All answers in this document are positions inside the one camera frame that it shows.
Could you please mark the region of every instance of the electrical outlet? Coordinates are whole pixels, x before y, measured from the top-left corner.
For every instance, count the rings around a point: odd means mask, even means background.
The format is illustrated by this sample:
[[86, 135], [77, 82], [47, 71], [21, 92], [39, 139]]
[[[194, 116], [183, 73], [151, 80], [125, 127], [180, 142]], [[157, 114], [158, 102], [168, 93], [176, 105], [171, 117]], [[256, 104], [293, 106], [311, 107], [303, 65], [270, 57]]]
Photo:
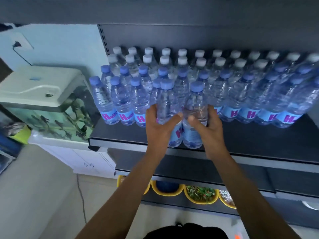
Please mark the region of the electrical outlet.
[[22, 33], [12, 32], [12, 33], [10, 33], [10, 38], [12, 40], [13, 45], [15, 44], [15, 42], [19, 42], [21, 44], [21, 47], [16, 47], [15, 49], [22, 49], [22, 50], [32, 50], [33, 49], [31, 44], [23, 36]]

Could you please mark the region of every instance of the bottle cap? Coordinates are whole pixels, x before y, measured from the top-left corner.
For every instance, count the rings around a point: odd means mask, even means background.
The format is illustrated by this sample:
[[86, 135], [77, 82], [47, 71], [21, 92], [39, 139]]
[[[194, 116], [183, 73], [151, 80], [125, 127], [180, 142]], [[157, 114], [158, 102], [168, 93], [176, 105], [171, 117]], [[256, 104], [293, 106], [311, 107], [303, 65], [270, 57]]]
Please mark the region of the bottle cap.
[[127, 74], [129, 72], [129, 68], [126, 65], [120, 67], [120, 74]]
[[130, 47], [129, 48], [129, 54], [132, 54], [132, 55], [136, 55], [138, 52], [136, 50], [136, 47]]
[[220, 56], [222, 55], [222, 53], [223, 53], [222, 50], [220, 50], [220, 49], [214, 49], [214, 50], [213, 50], [213, 57], [214, 57], [214, 58], [218, 58], [218, 57], [220, 57]]
[[159, 75], [160, 76], [166, 76], [168, 75], [168, 70], [166, 67], [159, 67]]
[[265, 76], [265, 79], [273, 81], [273, 80], [277, 80], [278, 76], [279, 75], [276, 72], [271, 71]]
[[170, 48], [163, 48], [162, 49], [162, 55], [170, 56], [171, 55], [171, 49]]
[[143, 62], [146, 64], [149, 64], [152, 62], [152, 55], [150, 54], [146, 54], [143, 56]]
[[139, 86], [141, 84], [141, 79], [139, 77], [132, 77], [131, 85], [132, 86]]
[[220, 77], [223, 79], [228, 79], [232, 75], [232, 72], [229, 69], [224, 69], [220, 72]]
[[287, 55], [287, 60], [297, 61], [300, 57], [300, 53], [291, 52]]
[[240, 57], [240, 54], [241, 52], [238, 51], [238, 50], [233, 50], [231, 53], [230, 53], [230, 57], [233, 58], [233, 59], [238, 59]]
[[319, 76], [317, 76], [317, 77], [315, 78], [314, 82], [315, 82], [317, 85], [319, 85]]
[[215, 64], [216, 64], [217, 66], [224, 66], [225, 62], [226, 62], [226, 59], [223, 58], [223, 57], [218, 57], [218, 58], [216, 58], [216, 60], [215, 60]]
[[276, 51], [269, 51], [268, 54], [267, 54], [266, 59], [276, 60], [276, 59], [278, 59], [278, 57], [279, 57], [279, 53], [278, 53], [278, 52], [276, 52]]
[[319, 53], [311, 53], [307, 56], [307, 60], [311, 63], [316, 63], [319, 61]]
[[201, 81], [193, 81], [190, 83], [190, 91], [202, 92], [204, 90], [204, 84]]
[[179, 49], [178, 50], [178, 56], [186, 56], [187, 49]]
[[205, 54], [204, 50], [198, 49], [198, 50], [195, 51], [195, 57], [196, 58], [202, 58], [202, 57], [204, 57], [204, 54]]
[[264, 69], [267, 64], [268, 64], [268, 60], [264, 60], [264, 59], [256, 60], [254, 63], [254, 67], [258, 69]]
[[300, 74], [307, 74], [312, 70], [310, 65], [300, 65], [297, 69], [297, 72]]
[[288, 68], [288, 65], [285, 63], [275, 64], [275, 66], [274, 66], [274, 70], [279, 72], [279, 73], [284, 72], [287, 68]]
[[118, 85], [121, 83], [120, 77], [118, 76], [113, 76], [110, 80], [111, 85]]
[[167, 65], [169, 63], [169, 56], [161, 56], [159, 61], [162, 65]]
[[152, 55], [153, 54], [153, 48], [147, 47], [147, 48], [145, 48], [144, 52], [147, 55]]
[[188, 73], [188, 70], [186, 68], [181, 68], [178, 70], [178, 76], [180, 77], [186, 77]]
[[237, 59], [237, 60], [235, 60], [234, 65], [235, 65], [237, 68], [244, 68], [246, 62], [247, 62], [247, 60]]
[[206, 59], [205, 58], [198, 58], [196, 60], [196, 66], [204, 67], [206, 65]]
[[186, 56], [178, 57], [177, 63], [179, 65], [187, 65], [187, 57]]
[[203, 80], [206, 80], [208, 78], [208, 72], [207, 70], [201, 70], [198, 74], [198, 77], [203, 79]]
[[133, 63], [135, 61], [134, 55], [133, 54], [128, 54], [125, 56], [126, 63]]
[[174, 88], [174, 81], [171, 79], [161, 79], [160, 87], [163, 90], [170, 90]]
[[141, 65], [141, 66], [138, 68], [138, 72], [139, 72], [141, 75], [147, 74], [147, 71], [148, 71], [148, 67], [147, 67], [146, 65]]
[[245, 73], [242, 76], [245, 80], [253, 80], [255, 78], [255, 76], [253, 75], [253, 73]]
[[93, 76], [89, 78], [90, 84], [91, 85], [98, 85], [101, 83], [101, 80], [98, 76]]
[[102, 65], [102, 66], [101, 66], [101, 72], [102, 72], [102, 73], [108, 73], [108, 72], [110, 72], [110, 71], [111, 71], [111, 68], [110, 68], [109, 65]]
[[301, 78], [299, 75], [293, 75], [290, 78], [290, 82], [294, 85], [299, 85], [301, 82], [303, 82], [303, 78]]
[[115, 54], [122, 54], [122, 49], [121, 49], [121, 47], [116, 46], [116, 47], [113, 48], [113, 52]]
[[159, 78], [153, 80], [153, 87], [160, 88], [160, 81], [161, 81], [161, 79], [159, 79]]
[[108, 62], [109, 62], [110, 64], [117, 62], [117, 56], [116, 56], [116, 54], [109, 54], [109, 55], [107, 56], [107, 59], [108, 59]]
[[259, 56], [260, 56], [259, 51], [251, 51], [249, 56], [248, 56], [248, 59], [256, 61], [256, 60], [258, 60]]

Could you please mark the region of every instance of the person's right hand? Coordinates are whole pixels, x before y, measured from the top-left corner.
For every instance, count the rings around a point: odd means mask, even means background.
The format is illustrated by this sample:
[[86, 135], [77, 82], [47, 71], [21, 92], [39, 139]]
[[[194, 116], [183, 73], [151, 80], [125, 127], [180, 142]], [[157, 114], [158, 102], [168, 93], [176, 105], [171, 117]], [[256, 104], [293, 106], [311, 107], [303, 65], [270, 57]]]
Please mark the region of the person's right hand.
[[188, 122], [200, 134], [208, 158], [229, 154], [224, 142], [222, 122], [211, 105], [208, 105], [208, 114], [208, 127], [201, 124], [194, 116], [189, 116]]

